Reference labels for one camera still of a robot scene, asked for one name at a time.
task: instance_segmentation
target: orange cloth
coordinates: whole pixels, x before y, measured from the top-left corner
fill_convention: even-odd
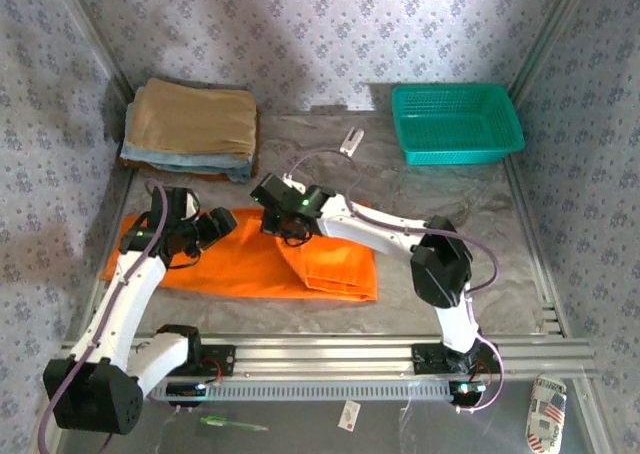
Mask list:
[[[314,236],[300,247],[260,232],[262,209],[234,209],[238,227],[207,249],[200,262],[169,270],[163,287],[233,297],[337,299],[375,301],[376,267],[373,251],[342,239]],[[120,236],[136,216],[122,223]],[[118,250],[111,253],[100,277],[115,272]],[[173,265],[190,262],[180,254]]]

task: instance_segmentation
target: floral wallpaper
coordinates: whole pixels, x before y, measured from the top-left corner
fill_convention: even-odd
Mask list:
[[[152,76],[244,86],[279,113],[389,109],[400,82],[507,85],[553,2],[85,1],[134,87]]]
[[[121,107],[60,0],[0,0],[0,452],[23,453],[41,373],[83,311],[121,191]]]
[[[640,0],[581,0],[520,110],[520,156],[572,333],[640,451]]]

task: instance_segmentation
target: beige towel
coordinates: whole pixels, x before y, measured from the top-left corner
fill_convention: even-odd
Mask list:
[[[181,154],[235,154],[256,148],[256,102],[248,91],[192,89],[150,79],[133,101],[127,145]]]

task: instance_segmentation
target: green pen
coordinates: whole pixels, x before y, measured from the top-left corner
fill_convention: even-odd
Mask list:
[[[219,416],[206,416],[201,417],[200,422],[203,424],[207,424],[209,426],[218,426],[218,427],[239,427],[241,429],[246,429],[247,431],[268,431],[269,428],[265,426],[258,426],[257,424],[246,424],[244,422],[235,422],[225,419],[224,417]]]

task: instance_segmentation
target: teal plastic basket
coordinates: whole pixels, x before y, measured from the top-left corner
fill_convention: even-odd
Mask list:
[[[397,86],[391,104],[411,165],[486,164],[524,148],[513,103],[497,84]]]

